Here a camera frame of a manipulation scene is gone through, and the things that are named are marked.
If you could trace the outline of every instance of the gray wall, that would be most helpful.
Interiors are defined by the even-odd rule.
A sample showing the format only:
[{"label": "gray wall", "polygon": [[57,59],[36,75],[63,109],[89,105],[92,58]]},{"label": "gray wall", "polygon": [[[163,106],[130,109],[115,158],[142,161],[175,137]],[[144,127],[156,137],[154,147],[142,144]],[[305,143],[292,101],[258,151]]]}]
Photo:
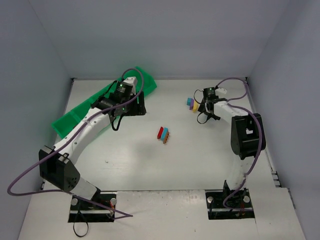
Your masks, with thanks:
[{"label": "gray wall", "polygon": [[289,0],[30,0],[72,77],[248,76]]},{"label": "gray wall", "polygon": [[249,79],[279,178],[320,239],[320,1],[291,0]]},{"label": "gray wall", "polygon": [[[7,186],[52,144],[50,123],[64,110],[70,79],[28,0],[0,1],[0,238],[18,238],[30,197]],[[38,190],[39,170],[15,192]]]}]

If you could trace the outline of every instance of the white table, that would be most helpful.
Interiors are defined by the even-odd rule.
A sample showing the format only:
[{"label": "white table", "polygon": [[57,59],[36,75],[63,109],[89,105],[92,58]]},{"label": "white table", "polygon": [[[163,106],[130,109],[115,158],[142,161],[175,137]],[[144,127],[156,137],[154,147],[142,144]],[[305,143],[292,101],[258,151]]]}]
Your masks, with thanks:
[{"label": "white table", "polygon": [[[76,80],[66,111],[110,82]],[[90,223],[86,239],[303,240],[288,190],[275,187],[264,151],[247,181],[256,218],[208,220],[204,190],[222,189],[228,176],[231,127],[222,120],[198,124],[198,114],[186,101],[196,89],[214,87],[218,80],[156,83],[158,88],[145,99],[147,114],[124,117],[117,132],[104,130],[76,164],[81,176],[101,190],[119,191],[117,209],[134,214],[114,223]],[[223,87],[226,98],[244,92],[236,80]],[[250,109],[248,98],[234,103]],[[170,131],[166,145],[157,140],[161,126]],[[67,223],[70,200],[65,193],[32,196],[19,240],[78,239]]]}]

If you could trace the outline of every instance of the green plastic bin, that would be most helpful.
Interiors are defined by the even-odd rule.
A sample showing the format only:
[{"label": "green plastic bin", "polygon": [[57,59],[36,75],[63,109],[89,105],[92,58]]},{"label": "green plastic bin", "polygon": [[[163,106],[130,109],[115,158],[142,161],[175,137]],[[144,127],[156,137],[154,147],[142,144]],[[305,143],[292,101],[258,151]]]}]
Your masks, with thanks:
[{"label": "green plastic bin", "polygon": [[[136,66],[135,68],[138,69],[143,75],[143,78],[144,78],[143,92],[144,92],[144,96],[147,96],[157,88],[157,84],[154,78],[151,75],[149,75],[147,72],[145,72],[138,66]],[[125,79],[128,77],[136,77],[138,79],[136,90],[139,91],[142,83],[140,74],[137,71],[130,70],[124,75]],[[56,133],[61,138],[64,138],[65,136],[67,136],[71,132],[71,130],[78,123],[80,123],[81,120],[85,117],[85,115],[88,113],[91,107],[91,104],[93,104],[98,99],[98,97],[101,96],[108,89],[110,85],[111,83],[105,88],[98,91],[96,94],[92,95],[90,98],[88,98],[81,104],[79,104],[78,106],[76,106],[71,111],[67,112],[61,118],[53,122],[51,125],[53,129],[56,131]],[[113,93],[115,89],[116,89],[116,84],[112,86],[112,88],[110,89],[110,92]]]}]

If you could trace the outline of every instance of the purple cable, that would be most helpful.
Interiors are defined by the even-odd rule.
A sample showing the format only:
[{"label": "purple cable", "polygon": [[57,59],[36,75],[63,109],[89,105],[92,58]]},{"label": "purple cable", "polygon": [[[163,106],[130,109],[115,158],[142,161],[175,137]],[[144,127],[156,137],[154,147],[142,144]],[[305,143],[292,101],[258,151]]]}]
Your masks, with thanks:
[{"label": "purple cable", "polygon": [[246,179],[247,179],[247,176],[252,172],[252,170],[254,169],[257,161],[258,161],[258,158],[259,158],[259,155],[261,153],[261,148],[262,148],[262,128],[260,126],[260,123],[258,121],[258,119],[256,118],[256,116],[250,111],[248,110],[247,108],[245,107],[242,107],[242,106],[235,106],[235,105],[232,105],[230,104],[229,102],[232,101],[232,100],[239,100],[239,99],[243,99],[246,95],[248,95],[248,84],[245,80],[241,79],[241,78],[237,78],[237,77],[228,77],[226,79],[223,79],[221,82],[219,82],[216,86],[218,87],[221,83],[223,83],[224,81],[227,81],[227,80],[231,80],[231,79],[236,79],[236,80],[240,80],[243,82],[244,84],[244,89],[245,89],[245,93],[244,95],[240,96],[240,97],[234,97],[234,98],[230,98],[228,99],[226,102],[227,104],[232,107],[232,108],[235,108],[235,109],[240,109],[240,110],[243,110],[243,111],[246,111],[254,120],[257,128],[258,128],[258,135],[259,135],[259,143],[258,143],[258,149],[256,151],[256,154],[255,154],[255,157],[254,157],[254,160],[253,160],[253,163],[250,167],[250,169],[248,170],[248,172],[246,172],[244,174],[244,180],[243,182],[240,184],[240,186],[234,190],[234,192],[232,192],[229,196],[227,196],[224,200],[223,200],[223,206],[227,209],[232,209],[232,210],[243,210],[242,208],[233,208],[233,207],[229,207],[227,205],[227,201],[228,199],[232,198],[236,193],[238,193],[242,187],[245,185],[246,183]]},{"label": "purple cable", "polygon": [[[117,109],[117,108],[121,108],[123,106],[126,106],[130,103],[132,103],[134,100],[137,99],[137,97],[141,94],[141,92],[143,91],[143,88],[144,88],[144,85],[145,85],[145,80],[144,80],[144,76],[143,74],[136,68],[129,68],[127,70],[125,70],[121,76],[121,79],[124,79],[124,76],[125,74],[128,72],[128,71],[131,71],[131,70],[134,70],[134,71],[137,71],[140,76],[141,76],[141,88],[139,90],[139,92],[132,98],[130,99],[129,101],[127,102],[124,102],[122,104],[119,104],[119,105],[116,105],[116,106],[112,106],[112,107],[109,107],[107,109],[104,109],[104,110],[101,110],[99,112],[96,112],[95,114],[93,114],[91,117],[89,117],[87,119],[86,122],[84,122],[81,127],[74,133],[74,135],[63,145],[61,146],[60,148],[58,148],[57,150],[53,151],[52,153],[50,153],[48,156],[44,157],[43,159],[41,159],[40,161],[36,162],[35,164],[33,164],[32,166],[30,166],[28,169],[26,169],[23,173],[21,173],[19,176],[17,176],[11,183],[10,185],[8,186],[6,192],[11,195],[11,196],[16,196],[16,197],[20,197],[20,196],[27,196],[27,195],[33,195],[33,194],[41,194],[41,193],[52,193],[52,192],[63,192],[62,190],[58,190],[58,189],[51,189],[51,190],[40,190],[40,191],[30,191],[30,192],[24,192],[24,193],[14,193],[11,191],[12,187],[24,176],[26,175],[27,173],[29,173],[32,169],[34,169],[35,167],[39,166],[40,164],[44,163],[45,161],[47,161],[48,159],[50,159],[51,157],[53,157],[54,155],[56,155],[58,152],[60,152],[61,150],[63,150],[67,145],[69,145],[73,139],[76,138],[76,136],[85,128],[85,126],[88,124],[88,122],[90,122],[93,118],[95,118],[97,115],[99,114],[102,114],[102,113],[105,113],[105,112],[108,112],[110,110],[113,110],[113,109]],[[94,205],[97,205],[99,207],[102,207],[102,208],[105,208],[107,210],[111,210],[111,211],[114,211],[116,213],[119,213],[119,214],[122,214],[124,216],[121,216],[121,217],[116,217],[114,219],[122,219],[122,218],[127,218],[127,217],[133,217],[133,215],[131,214],[128,214],[128,213],[125,213],[125,212],[122,212],[122,211],[119,211],[119,210],[116,210],[116,209],[113,209],[111,207],[108,207],[108,206],[105,206],[105,205],[102,205],[98,202],[95,202],[95,201],[91,201],[91,200],[88,200],[88,199],[85,199],[83,197],[80,197],[80,196],[76,196],[75,197],[83,200],[83,201],[86,201],[88,203],[91,203],[91,204],[94,204]]]}]

